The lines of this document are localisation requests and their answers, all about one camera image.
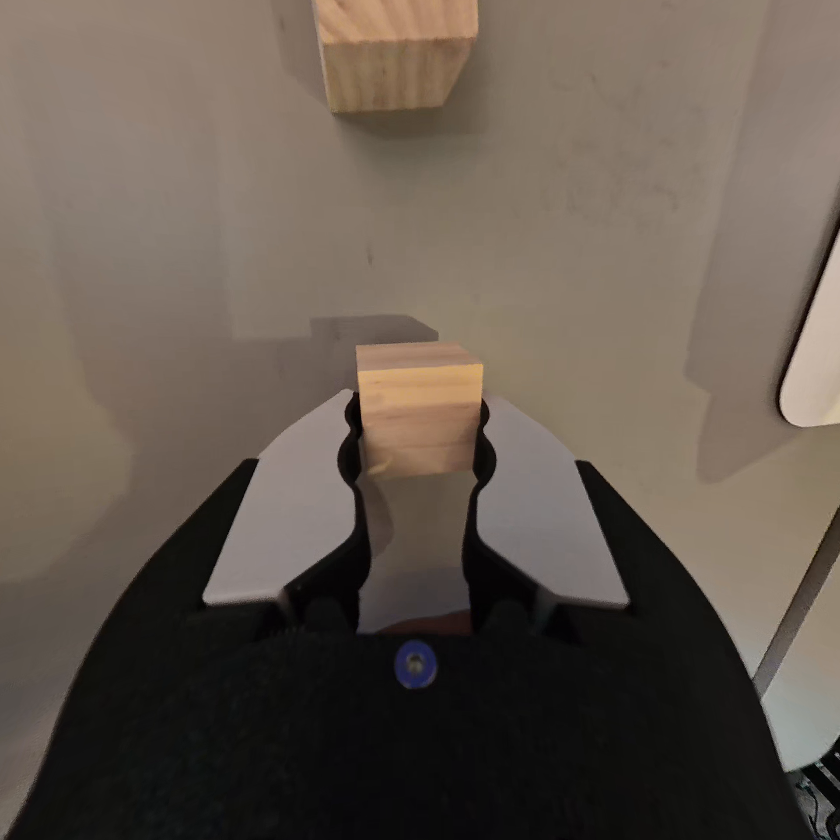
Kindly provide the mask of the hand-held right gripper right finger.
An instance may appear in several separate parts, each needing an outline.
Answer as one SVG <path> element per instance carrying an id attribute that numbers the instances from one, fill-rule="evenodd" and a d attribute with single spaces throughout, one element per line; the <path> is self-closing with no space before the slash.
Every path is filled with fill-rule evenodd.
<path id="1" fill-rule="evenodd" d="M 546 427 L 485 394 L 472 470 L 462 569 L 474 632 L 501 602 L 539 631 L 558 606 L 630 606 L 578 460 Z"/>

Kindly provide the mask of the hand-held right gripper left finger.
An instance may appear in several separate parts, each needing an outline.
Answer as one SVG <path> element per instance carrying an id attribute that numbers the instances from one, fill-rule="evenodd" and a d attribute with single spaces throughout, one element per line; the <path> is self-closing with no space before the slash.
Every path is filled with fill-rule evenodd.
<path id="1" fill-rule="evenodd" d="M 357 393 L 342 389 L 259 454 L 203 592 L 208 607 L 272 603 L 301 622 L 332 599 L 360 624 L 371 542 L 358 487 Z"/>

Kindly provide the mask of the wooden cube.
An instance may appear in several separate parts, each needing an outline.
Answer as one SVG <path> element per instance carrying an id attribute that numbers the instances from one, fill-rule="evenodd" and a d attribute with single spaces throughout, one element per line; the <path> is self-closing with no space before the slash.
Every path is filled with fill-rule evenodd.
<path id="1" fill-rule="evenodd" d="M 355 349 L 364 456 L 376 480 L 471 470 L 483 363 L 457 343 Z"/>
<path id="2" fill-rule="evenodd" d="M 476 42 L 477 1 L 314 1 L 334 114 L 442 107 Z"/>

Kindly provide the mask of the white folding stand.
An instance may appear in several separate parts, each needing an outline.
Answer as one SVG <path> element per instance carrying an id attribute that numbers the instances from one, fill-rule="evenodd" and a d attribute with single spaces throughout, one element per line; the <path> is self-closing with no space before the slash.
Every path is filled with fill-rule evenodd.
<path id="1" fill-rule="evenodd" d="M 798 428 L 839 424 L 839 234 L 794 344 L 779 405 L 784 420 Z"/>

